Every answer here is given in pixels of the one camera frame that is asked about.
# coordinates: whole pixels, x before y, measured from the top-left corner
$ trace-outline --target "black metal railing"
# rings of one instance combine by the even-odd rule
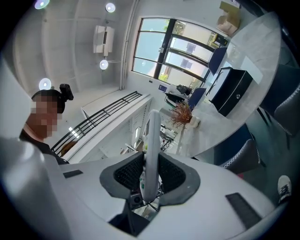
[[[70,150],[80,139],[82,139],[82,137],[95,128],[99,123],[103,122],[105,119],[109,118],[118,110],[139,98],[141,95],[142,94],[135,91],[120,98],[112,104],[109,104],[70,130],[51,148],[51,150],[60,157],[63,156],[66,151]]]

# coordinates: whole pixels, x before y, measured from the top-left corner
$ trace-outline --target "black shirt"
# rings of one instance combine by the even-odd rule
[[[54,156],[56,158],[57,163],[59,165],[68,164],[69,163],[66,160],[60,158],[55,152],[51,151],[48,144],[43,143],[43,142],[39,142],[39,141],[33,139],[24,130],[22,130],[22,132],[21,132],[20,139],[23,140],[23,141],[27,141],[27,142],[32,143],[38,149],[40,149],[40,151],[42,153],[44,153],[44,154],[50,154],[50,155]]]

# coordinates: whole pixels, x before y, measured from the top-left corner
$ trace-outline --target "ceiling light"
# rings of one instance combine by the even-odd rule
[[[51,81],[48,78],[43,78],[39,84],[38,84],[38,88],[40,90],[49,90],[51,88]]]
[[[100,68],[101,68],[102,70],[105,70],[105,69],[107,69],[107,67],[108,67],[108,61],[106,61],[105,59],[103,59],[103,60],[100,62]]]
[[[107,12],[113,13],[116,10],[116,6],[110,2],[110,3],[107,3],[105,9],[107,10]]]
[[[49,4],[50,0],[37,0],[34,4],[35,9],[42,9]]]

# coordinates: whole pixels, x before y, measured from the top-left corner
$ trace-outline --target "table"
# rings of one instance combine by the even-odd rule
[[[221,143],[246,122],[272,85],[278,67],[280,47],[281,31],[275,13],[255,19],[232,38],[211,82],[215,81],[223,67],[246,70],[254,80],[226,117],[219,114],[207,100],[198,103],[192,114],[200,118],[200,126],[187,127],[181,132],[183,136],[180,138],[177,154],[196,156]]]

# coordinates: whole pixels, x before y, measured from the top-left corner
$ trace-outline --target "shoe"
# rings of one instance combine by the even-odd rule
[[[286,201],[287,198],[292,195],[292,184],[288,176],[282,175],[278,179],[277,188],[279,193],[279,203],[282,203],[284,199]]]

